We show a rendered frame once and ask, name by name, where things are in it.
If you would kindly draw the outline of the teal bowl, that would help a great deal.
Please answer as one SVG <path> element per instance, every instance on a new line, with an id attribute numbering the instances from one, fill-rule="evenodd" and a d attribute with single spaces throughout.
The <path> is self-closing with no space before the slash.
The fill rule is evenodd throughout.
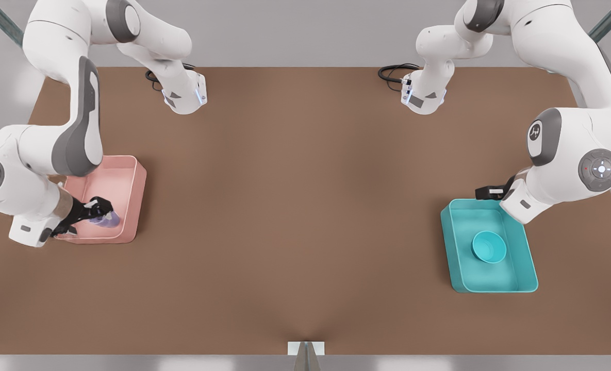
<path id="1" fill-rule="evenodd" d="M 506 243 L 495 232 L 480 231 L 473 237 L 472 253 L 482 262 L 497 264 L 506 258 Z"/>

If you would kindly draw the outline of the pink plastic box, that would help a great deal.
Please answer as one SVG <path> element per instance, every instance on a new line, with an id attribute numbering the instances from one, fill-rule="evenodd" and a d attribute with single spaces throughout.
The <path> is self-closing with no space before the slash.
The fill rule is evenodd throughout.
<path id="1" fill-rule="evenodd" d="M 112 203 L 119 223 L 115 227 L 81 221 L 76 235 L 60 234 L 58 240 L 74 244 L 124 244 L 134 240 L 142 207 L 146 169 L 131 155 L 104 156 L 100 166 L 84 178 L 68 176 L 64 188 L 81 202 L 98 196 Z"/>

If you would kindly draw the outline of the purple cup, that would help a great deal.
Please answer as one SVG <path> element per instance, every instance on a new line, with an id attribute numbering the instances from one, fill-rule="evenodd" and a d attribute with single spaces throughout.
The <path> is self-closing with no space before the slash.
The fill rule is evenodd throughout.
<path id="1" fill-rule="evenodd" d="M 114 211 L 110 211 L 110 213 L 103 214 L 101 216 L 97 216 L 88 220 L 90 224 L 103 228 L 116 228 L 117 225 L 119 225 L 120 221 L 120 217 Z"/>

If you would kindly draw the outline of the teal plastic box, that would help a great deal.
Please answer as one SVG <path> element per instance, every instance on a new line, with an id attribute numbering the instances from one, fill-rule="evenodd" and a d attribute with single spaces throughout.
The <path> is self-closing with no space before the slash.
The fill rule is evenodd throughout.
<path id="1" fill-rule="evenodd" d="M 440 213 L 451 284 L 459 293 L 533 293 L 538 289 L 524 226 L 497 200 L 454 199 Z M 472 240 L 492 231 L 506 243 L 506 258 L 489 264 L 475 258 Z"/>

